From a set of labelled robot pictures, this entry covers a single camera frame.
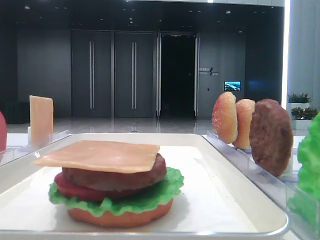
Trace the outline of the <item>bun slice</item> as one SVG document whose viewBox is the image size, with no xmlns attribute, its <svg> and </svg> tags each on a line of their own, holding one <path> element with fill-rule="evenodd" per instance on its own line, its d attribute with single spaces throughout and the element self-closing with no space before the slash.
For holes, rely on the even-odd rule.
<svg viewBox="0 0 320 240">
<path fill-rule="evenodd" d="M 250 147 L 250 129 L 254 110 L 255 102 L 251 99 L 241 99 L 236 103 L 237 138 L 233 144 L 237 148 L 246 149 Z"/>
<path fill-rule="evenodd" d="M 227 144 L 233 143 L 238 134 L 236 96 L 222 93 L 216 100 L 212 112 L 212 125 L 218 137 Z"/>
</svg>

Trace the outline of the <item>cheese slice on burger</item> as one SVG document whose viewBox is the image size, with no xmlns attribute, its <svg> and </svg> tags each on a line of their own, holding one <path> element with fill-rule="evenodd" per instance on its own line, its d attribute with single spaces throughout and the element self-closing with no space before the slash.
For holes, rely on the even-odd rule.
<svg viewBox="0 0 320 240">
<path fill-rule="evenodd" d="M 43 167 L 133 174 L 150 171 L 159 150 L 160 146 L 154 144 L 80 140 L 51 151 L 33 163 Z"/>
</svg>

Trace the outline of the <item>lettuce leaf on burger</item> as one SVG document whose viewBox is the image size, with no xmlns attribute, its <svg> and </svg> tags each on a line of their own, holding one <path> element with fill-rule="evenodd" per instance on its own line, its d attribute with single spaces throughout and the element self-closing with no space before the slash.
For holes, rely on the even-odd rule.
<svg viewBox="0 0 320 240">
<path fill-rule="evenodd" d="M 81 209 L 90 212 L 95 217 L 101 217 L 106 212 L 115 216 L 128 213 L 143 213 L 155 210 L 159 205 L 166 205 L 179 195 L 180 188 L 184 185 L 184 177 L 180 170 L 167 167 L 163 180 L 145 188 L 144 190 L 120 199 L 104 198 L 101 203 L 79 200 L 76 196 L 68 198 L 58 192 L 58 185 L 49 185 L 48 199 L 54 205 L 65 205 L 70 209 Z"/>
</svg>

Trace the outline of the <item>meat patty on burger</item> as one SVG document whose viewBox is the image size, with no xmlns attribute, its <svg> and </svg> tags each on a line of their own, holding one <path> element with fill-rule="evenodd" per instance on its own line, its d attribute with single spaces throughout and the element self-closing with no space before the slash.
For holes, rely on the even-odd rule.
<svg viewBox="0 0 320 240">
<path fill-rule="evenodd" d="M 100 191 L 126 191 L 146 188 L 162 181 L 167 174 L 166 161 L 158 153 L 150 171 L 116 173 L 62 168 L 67 180 L 73 184 Z"/>
</svg>

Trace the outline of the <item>standing meat patty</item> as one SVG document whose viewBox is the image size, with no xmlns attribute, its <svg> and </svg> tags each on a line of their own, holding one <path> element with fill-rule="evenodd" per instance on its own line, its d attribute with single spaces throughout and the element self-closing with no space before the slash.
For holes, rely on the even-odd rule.
<svg viewBox="0 0 320 240">
<path fill-rule="evenodd" d="M 286 170 L 293 147 L 289 113 L 273 99 L 255 103 L 249 141 L 254 162 L 275 177 Z"/>
</svg>

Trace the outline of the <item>white slider block cheese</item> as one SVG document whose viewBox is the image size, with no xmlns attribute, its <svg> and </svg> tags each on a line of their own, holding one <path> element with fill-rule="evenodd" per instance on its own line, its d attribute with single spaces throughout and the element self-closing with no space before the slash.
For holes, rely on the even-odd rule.
<svg viewBox="0 0 320 240">
<path fill-rule="evenodd" d="M 27 128 L 27 140 L 29 145 L 31 143 L 31 126 L 28 126 Z"/>
</svg>

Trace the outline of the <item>standing tomato slice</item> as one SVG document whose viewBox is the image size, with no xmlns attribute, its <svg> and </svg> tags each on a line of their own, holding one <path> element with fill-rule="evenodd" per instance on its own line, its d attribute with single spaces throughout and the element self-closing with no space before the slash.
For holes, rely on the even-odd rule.
<svg viewBox="0 0 320 240">
<path fill-rule="evenodd" d="M 7 124 L 2 112 L 0 112 L 0 151 L 5 151 L 7 147 Z"/>
</svg>

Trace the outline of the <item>standing green lettuce leaf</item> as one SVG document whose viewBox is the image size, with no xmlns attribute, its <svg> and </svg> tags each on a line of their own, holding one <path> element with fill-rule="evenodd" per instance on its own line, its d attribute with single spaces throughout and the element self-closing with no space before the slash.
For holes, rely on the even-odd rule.
<svg viewBox="0 0 320 240">
<path fill-rule="evenodd" d="M 302 167 L 298 172 L 297 190 L 288 205 L 313 228 L 320 228 L 320 116 L 308 128 L 308 135 L 299 143 L 297 160 Z"/>
</svg>

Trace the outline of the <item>dark double doors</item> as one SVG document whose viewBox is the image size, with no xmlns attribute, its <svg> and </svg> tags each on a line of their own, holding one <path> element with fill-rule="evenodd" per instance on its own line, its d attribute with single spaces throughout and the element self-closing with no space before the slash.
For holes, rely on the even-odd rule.
<svg viewBox="0 0 320 240">
<path fill-rule="evenodd" d="M 74 30 L 74 117 L 194 118 L 195 34 Z"/>
</svg>

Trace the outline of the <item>bottom bun on tray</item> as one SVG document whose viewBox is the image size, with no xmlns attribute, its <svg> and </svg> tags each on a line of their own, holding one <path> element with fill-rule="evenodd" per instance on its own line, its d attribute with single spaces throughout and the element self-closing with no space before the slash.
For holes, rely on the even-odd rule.
<svg viewBox="0 0 320 240">
<path fill-rule="evenodd" d="M 88 223 L 91 225 L 106 228 L 133 228 L 145 226 L 165 216 L 171 209 L 174 199 L 172 198 L 167 204 L 158 205 L 153 210 L 141 213 L 125 212 L 121 215 L 114 215 L 110 211 L 106 211 L 102 216 L 93 216 L 89 211 L 79 208 L 68 210 L 68 214 L 75 220 Z"/>
</svg>

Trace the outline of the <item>white metal tray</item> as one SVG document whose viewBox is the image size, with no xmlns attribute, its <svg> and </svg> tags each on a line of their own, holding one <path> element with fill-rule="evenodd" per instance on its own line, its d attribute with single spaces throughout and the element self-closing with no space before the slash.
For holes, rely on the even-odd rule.
<svg viewBox="0 0 320 240">
<path fill-rule="evenodd" d="M 143 227 L 110 229 L 78 222 L 49 202 L 58 167 L 38 157 L 80 140 L 160 146 L 169 167 L 184 176 L 169 213 Z M 245 177 L 204 137 L 182 133 L 79 133 L 0 168 L 0 237 L 3 240 L 281 240 L 287 213 Z"/>
</svg>

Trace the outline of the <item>right clear acrylic rack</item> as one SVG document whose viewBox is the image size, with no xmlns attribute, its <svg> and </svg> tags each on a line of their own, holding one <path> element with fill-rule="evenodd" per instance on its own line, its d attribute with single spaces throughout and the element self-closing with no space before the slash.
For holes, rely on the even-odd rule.
<svg viewBox="0 0 320 240">
<path fill-rule="evenodd" d="M 288 166 L 284 176 L 274 177 L 255 164 L 250 150 L 237 149 L 224 143 L 215 132 L 208 130 L 206 139 L 266 196 L 285 210 L 291 229 L 301 240 L 320 238 L 320 202 L 298 188 L 298 172 Z"/>
</svg>

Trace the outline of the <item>clear acrylic rack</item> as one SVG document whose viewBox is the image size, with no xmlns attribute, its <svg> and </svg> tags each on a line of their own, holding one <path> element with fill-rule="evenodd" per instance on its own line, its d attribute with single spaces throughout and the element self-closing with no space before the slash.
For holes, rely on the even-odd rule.
<svg viewBox="0 0 320 240">
<path fill-rule="evenodd" d="M 298 188 L 298 172 L 288 166 L 284 176 L 274 177 L 255 164 L 250 150 L 237 149 L 224 143 L 215 132 L 208 130 L 206 139 L 266 196 L 285 210 L 291 229 L 301 240 L 320 238 L 320 202 Z"/>
<path fill-rule="evenodd" d="M 38 151 L 39 149 L 53 144 L 63 138 L 70 136 L 69 130 L 62 132 L 54 132 L 46 137 L 44 140 L 38 141 L 36 143 L 28 144 L 28 134 L 27 133 L 8 133 L 7 143 L 8 146 L 6 150 L 0 152 L 0 165 L 3 166 L 18 158 L 28 155 L 32 152 Z"/>
</svg>

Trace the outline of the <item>left clear acrylic rack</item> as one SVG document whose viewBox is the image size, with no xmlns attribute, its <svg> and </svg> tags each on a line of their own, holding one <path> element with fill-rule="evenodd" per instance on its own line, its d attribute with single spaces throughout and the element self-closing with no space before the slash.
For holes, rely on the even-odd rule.
<svg viewBox="0 0 320 240">
<path fill-rule="evenodd" d="M 6 150 L 0 152 L 0 165 L 3 166 L 18 158 L 28 155 L 32 152 L 38 151 L 39 149 L 53 144 L 63 138 L 70 136 L 69 130 L 62 132 L 54 132 L 46 137 L 44 140 L 38 141 L 36 143 L 28 144 L 28 134 L 27 133 L 8 133 L 7 143 L 8 146 Z"/>
</svg>

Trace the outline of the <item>wall display screen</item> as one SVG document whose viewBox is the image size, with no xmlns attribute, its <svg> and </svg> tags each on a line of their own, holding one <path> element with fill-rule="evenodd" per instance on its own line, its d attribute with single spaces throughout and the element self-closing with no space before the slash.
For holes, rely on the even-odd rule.
<svg viewBox="0 0 320 240">
<path fill-rule="evenodd" d="M 241 90 L 241 81 L 225 81 L 224 91 L 238 92 Z"/>
</svg>

